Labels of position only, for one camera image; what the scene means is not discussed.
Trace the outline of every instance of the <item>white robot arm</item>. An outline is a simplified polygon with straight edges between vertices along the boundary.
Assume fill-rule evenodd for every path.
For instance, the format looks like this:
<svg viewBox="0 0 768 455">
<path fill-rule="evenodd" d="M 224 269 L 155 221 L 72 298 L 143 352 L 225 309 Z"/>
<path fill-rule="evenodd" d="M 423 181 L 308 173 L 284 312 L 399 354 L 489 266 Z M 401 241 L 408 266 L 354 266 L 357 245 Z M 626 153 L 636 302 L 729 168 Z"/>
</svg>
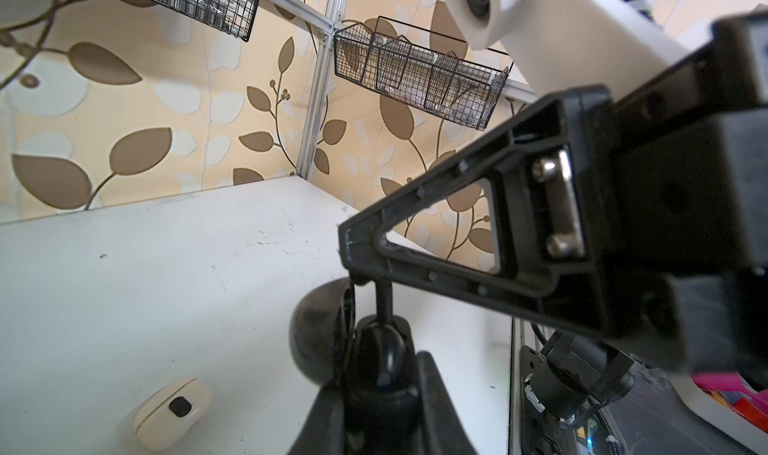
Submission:
<svg viewBox="0 0 768 455">
<path fill-rule="evenodd" d="M 536 95 L 604 84 L 614 100 L 687 52 L 622 0 L 446 0 L 470 47 L 501 40 Z"/>
</svg>

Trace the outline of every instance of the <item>metal frame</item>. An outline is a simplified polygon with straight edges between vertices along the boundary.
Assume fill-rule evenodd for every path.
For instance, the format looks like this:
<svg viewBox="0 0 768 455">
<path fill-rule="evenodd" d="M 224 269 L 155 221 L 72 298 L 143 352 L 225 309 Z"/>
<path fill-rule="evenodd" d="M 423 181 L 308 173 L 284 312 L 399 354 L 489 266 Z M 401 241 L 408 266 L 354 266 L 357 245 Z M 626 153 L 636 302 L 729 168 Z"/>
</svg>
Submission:
<svg viewBox="0 0 768 455">
<path fill-rule="evenodd" d="M 299 146 L 299 159 L 296 161 L 296 174 L 305 180 L 310 177 L 310 169 L 315 158 L 317 137 L 322 128 L 322 114 L 325 112 L 326 96 L 328 95 L 328 82 L 330 80 L 333 54 L 332 40 L 336 28 L 343 28 L 341 24 L 346 0 L 328 0 L 326 16 L 331 25 L 331 30 L 323 36 L 320 46 L 317 47 L 317 60 L 315 62 L 315 76 L 312 80 L 310 103 L 304 120 L 304 131 Z"/>
</svg>

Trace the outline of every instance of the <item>pink object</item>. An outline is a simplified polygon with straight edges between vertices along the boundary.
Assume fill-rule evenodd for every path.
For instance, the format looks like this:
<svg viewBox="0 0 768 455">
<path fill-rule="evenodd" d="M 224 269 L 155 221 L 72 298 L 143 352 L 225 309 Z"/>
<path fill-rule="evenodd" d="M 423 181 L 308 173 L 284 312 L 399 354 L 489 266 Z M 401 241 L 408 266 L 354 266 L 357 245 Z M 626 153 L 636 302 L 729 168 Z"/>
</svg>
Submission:
<svg viewBox="0 0 768 455">
<path fill-rule="evenodd" d="M 764 414 L 768 415 L 768 390 L 755 392 L 744 385 L 741 375 L 737 372 L 730 373 L 697 373 L 691 378 L 699 387 L 707 390 L 718 390 L 725 392 L 739 392 L 749 395 L 752 404 L 759 408 Z"/>
</svg>

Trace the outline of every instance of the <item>red object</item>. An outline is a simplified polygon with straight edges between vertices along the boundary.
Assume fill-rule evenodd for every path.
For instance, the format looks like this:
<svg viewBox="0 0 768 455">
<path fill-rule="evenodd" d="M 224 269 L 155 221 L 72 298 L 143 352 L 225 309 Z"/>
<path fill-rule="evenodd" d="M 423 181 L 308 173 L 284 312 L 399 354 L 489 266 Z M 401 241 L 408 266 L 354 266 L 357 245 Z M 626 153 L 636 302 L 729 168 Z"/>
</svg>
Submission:
<svg viewBox="0 0 768 455">
<path fill-rule="evenodd" d="M 735 402 L 733 407 L 739 415 L 750 421 L 755 427 L 768 433 L 768 416 L 758 410 L 746 398 L 742 398 L 738 402 Z"/>
</svg>

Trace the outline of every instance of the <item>white object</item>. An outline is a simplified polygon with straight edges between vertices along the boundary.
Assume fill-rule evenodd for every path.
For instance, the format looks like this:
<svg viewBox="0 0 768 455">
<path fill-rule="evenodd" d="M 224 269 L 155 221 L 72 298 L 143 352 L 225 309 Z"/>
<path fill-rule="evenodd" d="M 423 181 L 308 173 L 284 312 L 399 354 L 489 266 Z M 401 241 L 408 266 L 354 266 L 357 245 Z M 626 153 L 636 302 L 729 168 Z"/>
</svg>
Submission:
<svg viewBox="0 0 768 455">
<path fill-rule="evenodd" d="M 621 0 L 490 0 L 485 21 L 446 3 L 469 46 L 501 39 L 538 96 L 602 83 L 618 100 L 687 53 Z"/>
<path fill-rule="evenodd" d="M 0 225 L 0 452 L 146 453 L 123 441 L 139 445 L 130 411 L 194 374 L 216 400 L 165 453 L 286 453 L 318 391 L 291 359 L 290 316 L 346 276 L 338 225 L 355 213 L 286 177 Z M 375 313 L 372 284 L 356 291 L 357 316 Z M 510 317 L 394 298 L 475 449 L 506 454 Z"/>
<path fill-rule="evenodd" d="M 134 417 L 134 433 L 146 448 L 167 450 L 192 430 L 212 402 L 197 378 L 180 378 L 155 393 Z"/>
<path fill-rule="evenodd" d="M 687 375 L 670 375 L 669 380 L 690 411 L 744 447 L 759 455 L 768 455 L 768 433 L 712 400 Z"/>
</svg>

